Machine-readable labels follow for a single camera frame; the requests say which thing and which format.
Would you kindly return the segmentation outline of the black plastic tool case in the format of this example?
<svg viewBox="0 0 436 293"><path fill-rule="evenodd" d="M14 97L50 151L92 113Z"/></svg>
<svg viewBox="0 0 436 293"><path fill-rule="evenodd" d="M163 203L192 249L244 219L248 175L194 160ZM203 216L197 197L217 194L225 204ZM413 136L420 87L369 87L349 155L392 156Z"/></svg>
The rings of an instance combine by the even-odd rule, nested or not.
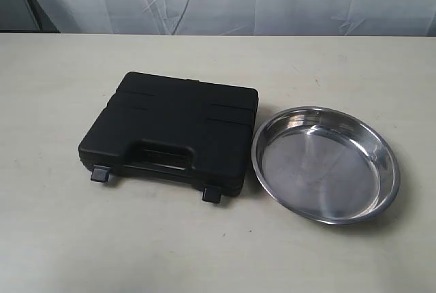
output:
<svg viewBox="0 0 436 293"><path fill-rule="evenodd" d="M152 177L189 183L217 204L243 188L255 89L127 73L81 143L91 180Z"/></svg>

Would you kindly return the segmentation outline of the round stainless steel tray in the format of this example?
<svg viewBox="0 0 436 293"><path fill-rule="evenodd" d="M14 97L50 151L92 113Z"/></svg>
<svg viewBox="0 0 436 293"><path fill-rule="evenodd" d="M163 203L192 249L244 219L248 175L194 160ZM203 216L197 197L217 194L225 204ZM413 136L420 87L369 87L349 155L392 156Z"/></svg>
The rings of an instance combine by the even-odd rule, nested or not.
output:
<svg viewBox="0 0 436 293"><path fill-rule="evenodd" d="M281 206L334 226L382 214L401 185L396 155L380 134L352 115L317 106L282 110L263 122L251 163Z"/></svg>

